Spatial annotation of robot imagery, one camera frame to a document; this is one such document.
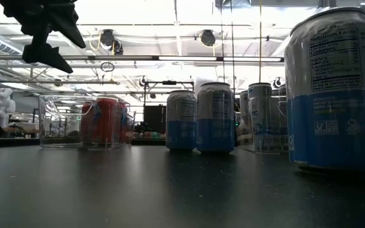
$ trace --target white robot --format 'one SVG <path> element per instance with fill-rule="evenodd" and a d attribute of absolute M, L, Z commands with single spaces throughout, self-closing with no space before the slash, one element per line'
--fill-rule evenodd
<path fill-rule="evenodd" d="M 2 128 L 8 126 L 9 113 L 14 113 L 16 104 L 11 100 L 12 89 L 0 88 L 0 126 Z"/>

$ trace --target can lid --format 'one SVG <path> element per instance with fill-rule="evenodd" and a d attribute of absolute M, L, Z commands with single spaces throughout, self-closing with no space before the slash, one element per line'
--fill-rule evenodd
<path fill-rule="evenodd" d="M 330 13 L 338 13 L 338 12 L 344 12 L 344 11 L 357 11 L 357 12 L 363 13 L 365 15 L 365 10 L 362 8 L 358 8 L 358 7 L 339 7 L 339 8 L 334 8 L 334 9 L 328 9 L 324 12 L 320 12 L 315 15 L 312 15 L 312 16 L 306 18 L 305 20 L 303 20 L 302 22 L 298 23 L 296 26 L 294 26 L 292 28 L 290 35 L 292 35 L 292 33 L 295 31 L 295 29 L 297 29 L 299 26 L 301 26 L 302 24 L 304 24 L 312 19 L 318 18 L 320 16 L 328 15 Z"/>
<path fill-rule="evenodd" d="M 194 91 L 189 91 L 189 90 L 186 90 L 186 89 L 178 89 L 178 90 L 175 90 L 175 91 L 171 91 L 170 93 L 172 92 L 192 92 L 194 93 Z"/>
<path fill-rule="evenodd" d="M 210 85 L 210 84 L 226 85 L 226 86 L 231 87 L 231 85 L 229 85 L 228 83 L 225 83 L 225 82 L 207 82 L 207 83 L 202 84 L 201 87 L 204 85 Z"/>
<path fill-rule="evenodd" d="M 268 82 L 258 82 L 258 83 L 253 83 L 253 84 L 250 84 L 248 85 L 249 87 L 255 87 L 255 86 L 270 86 L 271 87 L 271 84 L 268 83 Z"/>

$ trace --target table surface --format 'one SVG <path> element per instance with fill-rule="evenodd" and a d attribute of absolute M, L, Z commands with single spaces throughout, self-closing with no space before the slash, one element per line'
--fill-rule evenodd
<path fill-rule="evenodd" d="M 0 227 L 365 227 L 365 180 L 288 156 L 0 148 Z"/>

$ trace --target black table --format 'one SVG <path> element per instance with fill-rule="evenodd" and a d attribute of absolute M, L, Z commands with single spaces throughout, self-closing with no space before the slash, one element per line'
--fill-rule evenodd
<path fill-rule="evenodd" d="M 365 180 L 287 156 L 0 148 L 0 227 L 365 227 Z"/>

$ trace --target ceiling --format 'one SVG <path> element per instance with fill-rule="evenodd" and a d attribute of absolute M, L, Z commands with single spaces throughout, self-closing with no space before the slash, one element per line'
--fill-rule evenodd
<path fill-rule="evenodd" d="M 60 47 L 62 55 L 111 55 L 103 48 L 98 48 L 98 38 L 103 29 L 113 29 L 114 36 L 122 43 L 124 55 L 141 56 L 259 56 L 282 57 L 286 38 L 298 22 L 308 16 L 323 10 L 318 8 L 319 0 L 308 1 L 278 1 L 264 0 L 262 16 L 258 1 L 251 1 L 250 7 L 216 7 L 215 0 L 94 0 L 77 1 L 76 12 L 79 16 L 78 28 L 84 37 L 87 47 L 77 48 L 60 33 L 52 32 L 48 42 L 53 47 Z M 338 6 L 357 6 L 359 1 L 337 1 Z M 260 29 L 262 22 L 262 42 L 260 51 Z M 204 46 L 199 39 L 204 29 L 212 29 L 216 38 L 215 50 Z M 30 44 L 32 38 L 20 32 L 20 25 L 13 18 L 3 15 L 0 5 L 0 39 L 11 44 L 18 50 Z M 119 85 L 43 85 L 34 89 L 75 91 L 124 91 L 122 96 L 133 105 L 141 102 L 128 92 L 142 91 L 139 80 L 163 81 L 192 81 L 197 77 L 208 77 L 213 80 L 225 80 L 233 85 L 233 75 L 236 76 L 234 85 L 237 91 L 247 88 L 248 84 L 259 80 L 258 64 L 231 63 L 198 63 L 195 61 L 113 61 L 115 69 L 103 72 L 100 68 L 102 61 L 69 61 L 74 73 L 45 68 L 44 65 L 30 66 L 18 60 L 0 60 L 0 73 L 7 79 L 13 75 L 4 73 L 4 69 L 16 72 L 20 80 L 31 80 L 37 75 L 38 80 L 114 80 Z M 271 82 L 277 77 L 284 78 L 283 64 L 263 64 L 262 81 Z M 151 92 L 169 92 L 180 89 L 182 85 L 158 85 Z M 149 98 L 151 102 L 164 102 L 167 95 Z"/>

